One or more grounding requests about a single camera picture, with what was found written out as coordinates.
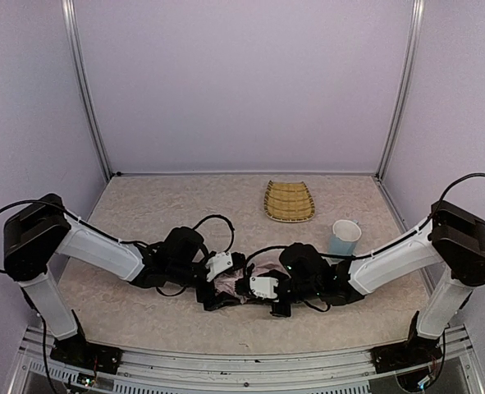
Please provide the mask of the pink umbrella black lining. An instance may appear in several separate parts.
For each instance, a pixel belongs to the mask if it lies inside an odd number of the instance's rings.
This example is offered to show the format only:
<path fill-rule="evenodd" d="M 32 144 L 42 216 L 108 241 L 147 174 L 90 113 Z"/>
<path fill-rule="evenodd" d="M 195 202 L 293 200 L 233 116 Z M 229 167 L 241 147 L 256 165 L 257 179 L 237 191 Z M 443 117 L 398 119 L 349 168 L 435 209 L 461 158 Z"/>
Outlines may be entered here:
<path fill-rule="evenodd" d="M 241 268 L 233 273 L 222 273 L 214 280 L 216 290 L 238 298 L 242 304 L 274 301 L 277 298 L 274 288 L 278 286 L 279 280 L 290 277 L 279 263 L 272 261 L 249 264 L 247 275 L 244 276 L 243 272 Z M 274 284 L 262 281 L 262 285 L 255 285 L 254 278 L 258 277 L 274 277 Z"/>

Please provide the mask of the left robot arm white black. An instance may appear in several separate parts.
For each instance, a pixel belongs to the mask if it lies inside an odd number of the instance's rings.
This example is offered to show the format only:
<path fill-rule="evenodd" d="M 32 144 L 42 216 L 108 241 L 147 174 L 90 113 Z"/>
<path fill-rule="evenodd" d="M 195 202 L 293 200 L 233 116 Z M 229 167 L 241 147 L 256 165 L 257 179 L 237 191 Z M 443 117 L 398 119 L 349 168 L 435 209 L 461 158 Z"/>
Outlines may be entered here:
<path fill-rule="evenodd" d="M 55 254 L 92 264 L 143 289 L 160 290 L 168 282 L 194 288 L 207 311 L 240 304 L 238 297 L 218 290 L 214 280 L 237 268 L 243 255 L 209 251 L 196 228 L 175 227 L 164 241 L 145 244 L 120 240 L 89 225 L 67 211 L 55 194 L 23 205 L 4 224 L 3 266 L 43 318 L 58 349 L 84 349 L 89 343 L 48 272 Z"/>

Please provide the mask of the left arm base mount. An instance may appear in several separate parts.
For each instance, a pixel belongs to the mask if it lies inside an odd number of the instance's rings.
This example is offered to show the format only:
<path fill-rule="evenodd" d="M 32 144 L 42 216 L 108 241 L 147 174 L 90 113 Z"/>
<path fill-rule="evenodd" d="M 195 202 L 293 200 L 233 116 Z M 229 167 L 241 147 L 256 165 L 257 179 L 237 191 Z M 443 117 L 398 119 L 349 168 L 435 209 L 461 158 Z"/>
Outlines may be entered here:
<path fill-rule="evenodd" d="M 122 349 L 91 342 L 63 345 L 57 343 L 53 346 L 50 357 L 71 366 L 116 375 Z"/>

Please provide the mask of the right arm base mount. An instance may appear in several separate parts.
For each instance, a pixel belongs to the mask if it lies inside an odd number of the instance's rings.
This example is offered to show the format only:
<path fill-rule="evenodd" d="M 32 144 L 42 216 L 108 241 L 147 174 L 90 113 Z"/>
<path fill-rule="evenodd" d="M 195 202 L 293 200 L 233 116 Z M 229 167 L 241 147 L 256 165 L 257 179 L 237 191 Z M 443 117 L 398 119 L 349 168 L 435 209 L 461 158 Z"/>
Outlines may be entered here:
<path fill-rule="evenodd" d="M 410 345 L 397 342 L 385 346 L 376 346 L 371 351 L 376 373 L 387 373 L 426 364 L 442 357 L 442 350 L 433 343 L 428 345 Z"/>

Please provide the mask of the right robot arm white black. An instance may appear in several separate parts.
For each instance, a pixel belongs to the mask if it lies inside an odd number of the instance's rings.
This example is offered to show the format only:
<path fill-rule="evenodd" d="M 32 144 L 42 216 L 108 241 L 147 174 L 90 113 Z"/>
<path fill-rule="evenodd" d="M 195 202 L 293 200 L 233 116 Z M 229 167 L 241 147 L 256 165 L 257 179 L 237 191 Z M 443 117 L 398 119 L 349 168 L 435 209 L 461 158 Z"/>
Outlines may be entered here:
<path fill-rule="evenodd" d="M 434 346 L 451 318 L 485 285 L 485 221 L 447 201 L 392 243 L 363 256 L 327 260 L 312 245 L 294 243 L 279 256 L 285 272 L 272 282 L 271 314 L 291 316 L 293 304 L 319 299 L 327 307 L 352 304 L 409 273 L 446 265 L 424 310 L 412 318 L 408 345 Z"/>

